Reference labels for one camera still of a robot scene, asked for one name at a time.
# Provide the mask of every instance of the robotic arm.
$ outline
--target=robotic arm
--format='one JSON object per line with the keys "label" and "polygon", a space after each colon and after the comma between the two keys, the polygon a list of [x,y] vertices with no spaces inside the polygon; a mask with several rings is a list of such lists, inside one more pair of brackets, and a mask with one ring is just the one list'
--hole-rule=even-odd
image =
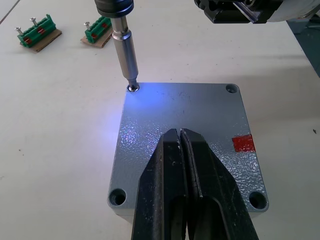
{"label": "robotic arm", "polygon": [[[139,89],[138,65],[132,33],[126,15],[134,9],[134,0],[94,0],[104,17],[110,18],[113,41],[128,90]],[[265,24],[312,16],[320,10],[320,0],[194,0],[214,24]]]}

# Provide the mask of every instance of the mounting hole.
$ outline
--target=mounting hole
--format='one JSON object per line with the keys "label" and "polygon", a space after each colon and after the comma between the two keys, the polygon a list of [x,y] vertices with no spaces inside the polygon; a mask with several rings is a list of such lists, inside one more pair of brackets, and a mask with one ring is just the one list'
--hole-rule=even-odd
{"label": "mounting hole", "polygon": [[228,84],[227,86],[225,86],[225,89],[231,94],[235,94],[236,92],[238,92],[238,86],[234,84]]}
{"label": "mounting hole", "polygon": [[120,188],[113,190],[109,195],[109,201],[114,206],[120,206],[126,200],[126,193]]}
{"label": "mounting hole", "polygon": [[267,206],[266,197],[258,191],[254,191],[250,194],[249,201],[255,209],[264,209]]}

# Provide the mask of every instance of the textured gray surface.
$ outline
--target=textured gray surface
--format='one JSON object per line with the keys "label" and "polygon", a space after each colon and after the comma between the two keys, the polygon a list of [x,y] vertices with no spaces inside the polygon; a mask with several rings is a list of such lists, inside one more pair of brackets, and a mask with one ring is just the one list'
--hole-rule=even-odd
{"label": "textured gray surface", "polygon": [[[123,189],[122,205],[109,205],[116,214],[133,216],[140,175],[160,136],[169,129],[187,128],[204,136],[212,151],[235,178],[250,212],[265,212],[269,203],[255,152],[236,152],[232,138],[248,135],[250,128],[239,91],[227,84],[140,83],[127,91],[115,150],[109,192]],[[267,199],[264,209],[249,202],[252,192]]]}

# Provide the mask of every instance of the terminal block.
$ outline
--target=terminal block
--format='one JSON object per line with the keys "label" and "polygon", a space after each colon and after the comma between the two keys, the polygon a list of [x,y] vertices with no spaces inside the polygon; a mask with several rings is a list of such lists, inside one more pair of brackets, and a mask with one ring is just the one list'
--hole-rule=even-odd
{"label": "terminal block", "polygon": [[31,18],[30,21],[33,22],[33,26],[28,30],[22,32],[18,27],[16,28],[19,32],[17,37],[20,39],[21,44],[26,48],[31,48],[56,30],[56,24],[52,21],[49,14],[39,22],[36,22],[35,18]]}
{"label": "terminal block", "polygon": [[89,22],[84,25],[87,30],[85,30],[85,36],[90,44],[94,44],[101,36],[103,36],[111,27],[110,18],[101,16],[94,24],[91,26]]}

